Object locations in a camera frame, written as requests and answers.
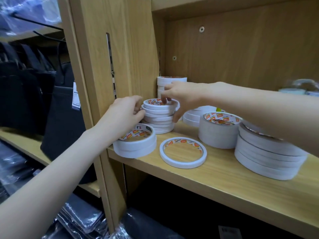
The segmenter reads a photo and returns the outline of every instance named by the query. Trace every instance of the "black bag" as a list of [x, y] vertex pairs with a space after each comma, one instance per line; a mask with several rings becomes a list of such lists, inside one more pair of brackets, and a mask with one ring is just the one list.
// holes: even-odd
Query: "black bag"
[[[71, 63], [60, 63], [60, 69], [55, 77], [45, 135], [41, 144], [41, 150], [50, 160], [56, 159], [86, 130], [82, 111], [72, 108], [73, 83], [74, 75]], [[80, 184], [95, 180], [96, 174], [92, 164], [81, 179]]]
[[15, 50], [2, 43], [10, 61], [0, 63], [0, 126], [44, 134], [48, 109], [38, 79], [23, 68]]

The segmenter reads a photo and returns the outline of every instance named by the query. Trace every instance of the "wooden shelf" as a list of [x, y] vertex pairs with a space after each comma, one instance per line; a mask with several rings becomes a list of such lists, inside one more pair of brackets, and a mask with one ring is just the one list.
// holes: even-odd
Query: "wooden shelf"
[[[62, 28], [62, 23], [58, 23], [54, 26], [58, 27], [58, 28]], [[37, 29], [35, 31], [37, 31], [38, 33], [40, 33], [42, 35], [46, 35], [46, 34], [54, 33], [54, 32], [60, 32], [60, 30], [58, 30], [58, 29], [49, 28], [49, 27], [43, 27], [43, 28]], [[25, 33], [15, 35], [15, 36], [0, 37], [0, 42], [12, 42], [12, 41], [24, 40], [24, 39], [28, 39], [28, 38], [32, 38], [32, 37], [37, 37], [37, 36], [38, 35], [35, 34], [33, 31], [29, 31], [29, 32], [25, 32]]]
[[289, 0], [151, 0], [152, 12], [168, 21], [284, 1]]
[[[118, 156], [113, 147], [109, 157], [217, 201], [257, 219], [304, 238], [319, 235], [319, 159], [310, 155], [299, 174], [290, 181], [258, 175], [235, 158], [233, 149], [205, 145], [207, 159], [195, 169], [178, 169], [166, 164], [159, 153], [162, 141], [172, 137], [197, 138], [198, 128], [178, 122], [173, 132], [157, 135], [157, 148], [138, 159]], [[188, 154], [185, 149], [179, 153]]]
[[[17, 133], [14, 129], [2, 127], [0, 128], [0, 139], [14, 146], [18, 150], [22, 151], [45, 166], [51, 163], [49, 158], [40, 149], [42, 142], [41, 136], [27, 137]], [[79, 186], [96, 197], [101, 197], [100, 188], [97, 181]]]

